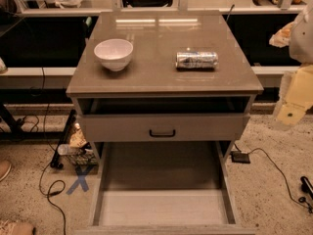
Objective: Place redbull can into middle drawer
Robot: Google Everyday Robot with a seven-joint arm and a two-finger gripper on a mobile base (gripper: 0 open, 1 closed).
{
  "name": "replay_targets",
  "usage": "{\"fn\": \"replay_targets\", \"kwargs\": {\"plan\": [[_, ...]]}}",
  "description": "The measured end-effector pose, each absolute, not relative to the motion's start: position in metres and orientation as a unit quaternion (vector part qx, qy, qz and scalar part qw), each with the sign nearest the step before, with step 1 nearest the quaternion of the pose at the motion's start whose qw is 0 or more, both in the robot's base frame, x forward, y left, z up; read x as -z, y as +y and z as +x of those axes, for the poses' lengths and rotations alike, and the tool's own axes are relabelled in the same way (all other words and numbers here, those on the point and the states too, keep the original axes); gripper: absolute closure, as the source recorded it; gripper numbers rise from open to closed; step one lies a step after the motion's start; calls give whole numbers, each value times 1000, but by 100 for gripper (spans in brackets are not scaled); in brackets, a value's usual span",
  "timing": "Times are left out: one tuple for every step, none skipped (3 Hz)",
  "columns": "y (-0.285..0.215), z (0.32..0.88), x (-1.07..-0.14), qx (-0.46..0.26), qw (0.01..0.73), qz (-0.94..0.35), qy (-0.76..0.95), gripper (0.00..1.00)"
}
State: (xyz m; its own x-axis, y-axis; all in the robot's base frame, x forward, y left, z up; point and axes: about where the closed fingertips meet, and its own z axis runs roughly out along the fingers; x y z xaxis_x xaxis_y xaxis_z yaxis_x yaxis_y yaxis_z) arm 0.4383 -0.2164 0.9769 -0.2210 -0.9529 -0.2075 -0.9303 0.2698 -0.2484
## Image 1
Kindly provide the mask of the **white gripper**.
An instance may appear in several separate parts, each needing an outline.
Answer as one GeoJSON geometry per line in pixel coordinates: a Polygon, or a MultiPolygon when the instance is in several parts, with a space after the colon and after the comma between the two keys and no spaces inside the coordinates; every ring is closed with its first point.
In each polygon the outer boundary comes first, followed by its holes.
{"type": "Polygon", "coordinates": [[[275,120],[285,126],[295,126],[313,106],[313,65],[302,64],[298,70],[284,74],[283,103],[273,112],[275,120]]]}

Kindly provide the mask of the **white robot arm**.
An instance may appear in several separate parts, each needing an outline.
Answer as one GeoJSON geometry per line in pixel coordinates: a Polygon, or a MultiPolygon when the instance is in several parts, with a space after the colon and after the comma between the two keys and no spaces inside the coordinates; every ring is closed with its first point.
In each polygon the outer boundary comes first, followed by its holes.
{"type": "Polygon", "coordinates": [[[272,46],[289,47],[290,57],[300,62],[296,71],[287,71],[279,90],[279,101],[273,116],[278,126],[295,126],[313,107],[313,3],[269,40],[272,46]]]}

